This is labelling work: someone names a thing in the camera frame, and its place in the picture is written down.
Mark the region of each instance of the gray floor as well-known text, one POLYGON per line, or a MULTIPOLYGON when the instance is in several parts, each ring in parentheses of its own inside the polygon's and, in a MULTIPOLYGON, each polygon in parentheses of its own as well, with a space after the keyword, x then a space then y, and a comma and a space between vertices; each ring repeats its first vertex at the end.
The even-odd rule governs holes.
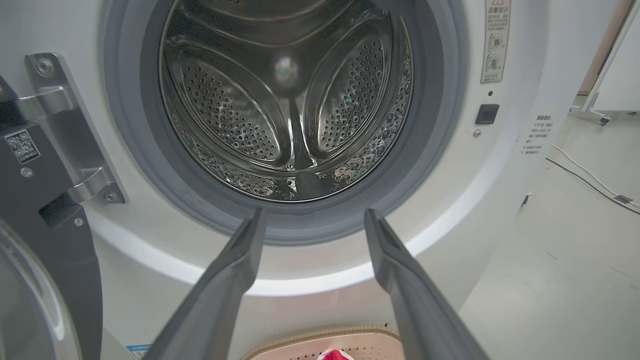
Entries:
MULTIPOLYGON (((569 117, 556 145, 640 199, 640 117, 596 120, 569 117)), ((560 152, 549 156, 587 178, 560 152)), ((463 319, 493 360, 639 359, 640 215, 549 162, 532 193, 463 319)))

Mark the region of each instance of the front-load washing machine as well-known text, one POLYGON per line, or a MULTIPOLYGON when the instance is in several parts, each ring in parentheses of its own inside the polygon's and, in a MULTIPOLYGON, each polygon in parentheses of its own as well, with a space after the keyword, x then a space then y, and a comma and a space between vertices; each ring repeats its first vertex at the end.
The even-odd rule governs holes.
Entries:
POLYGON ((396 328, 373 279, 368 208, 459 309, 613 10, 595 0, 4 3, 7 171, 55 189, 34 202, 31 225, 69 218, 93 235, 95 252, 25 245, 35 258, 82 248, 93 264, 73 277, 42 259, 78 354, 99 350, 86 340, 97 319, 143 351, 255 208, 267 214, 265 246, 230 359, 297 332, 396 328))

